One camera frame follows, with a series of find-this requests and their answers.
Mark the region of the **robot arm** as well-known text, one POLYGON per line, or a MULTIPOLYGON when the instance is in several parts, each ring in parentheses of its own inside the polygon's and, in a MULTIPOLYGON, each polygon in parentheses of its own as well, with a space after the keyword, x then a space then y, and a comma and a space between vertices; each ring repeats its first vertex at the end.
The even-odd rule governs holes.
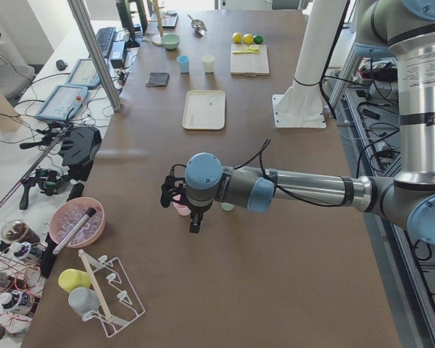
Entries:
POLYGON ((213 202, 264 212, 275 198, 321 207, 354 207, 435 245, 435 1, 361 1, 355 47, 363 57, 397 58, 401 168, 394 177, 316 175, 248 164, 225 167, 195 154, 185 175, 169 174, 161 204, 191 210, 200 229, 213 202))

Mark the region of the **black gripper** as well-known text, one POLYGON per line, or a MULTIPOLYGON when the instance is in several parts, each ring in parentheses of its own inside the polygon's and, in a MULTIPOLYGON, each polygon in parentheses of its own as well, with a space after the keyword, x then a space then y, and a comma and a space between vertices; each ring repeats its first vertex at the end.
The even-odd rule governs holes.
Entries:
MULTIPOLYGON (((164 183, 161 185, 160 204, 163 208, 168 208, 171 203, 188 206, 189 202, 186 198, 186 181, 184 176, 175 176, 176 167, 186 167, 185 165, 173 165, 170 173, 165 177, 164 183)), ((202 212, 192 211, 190 214, 190 233, 199 233, 203 218, 202 212)))

